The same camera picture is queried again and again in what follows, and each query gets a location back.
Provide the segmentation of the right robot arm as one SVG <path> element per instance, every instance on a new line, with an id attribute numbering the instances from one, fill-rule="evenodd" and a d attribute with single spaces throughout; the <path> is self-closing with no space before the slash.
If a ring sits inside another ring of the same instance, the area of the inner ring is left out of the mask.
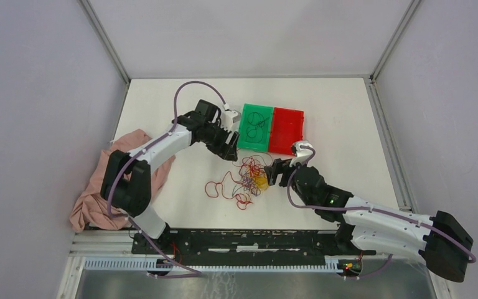
<path id="1" fill-rule="evenodd" d="M 433 216 L 402 212 L 364 200 L 325 182 L 315 167 L 276 159 L 265 167 L 268 184 L 279 184 L 287 195 L 297 195 L 302 204 L 321 219 L 339 223 L 334 244 L 342 254 L 354 250 L 406 257 L 435 275 L 463 282 L 468 265 L 476 262 L 473 238 L 448 212 Z"/>

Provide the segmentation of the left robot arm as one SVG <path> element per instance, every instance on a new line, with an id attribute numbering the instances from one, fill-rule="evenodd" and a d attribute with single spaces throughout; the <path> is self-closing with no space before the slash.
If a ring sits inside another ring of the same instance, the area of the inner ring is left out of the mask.
<path id="1" fill-rule="evenodd" d="M 100 195 L 108 207 L 121 209 L 136 228 L 148 235 L 147 245 L 156 253 L 166 252 L 171 237 L 164 232 L 168 224 L 152 207 L 151 176 L 178 152 L 203 143 L 225 161 L 237 161 L 239 133 L 234 126 L 240 113 L 225 104 L 223 108 L 199 100 L 194 110 L 173 119 L 162 136 L 127 152 L 110 154 Z"/>

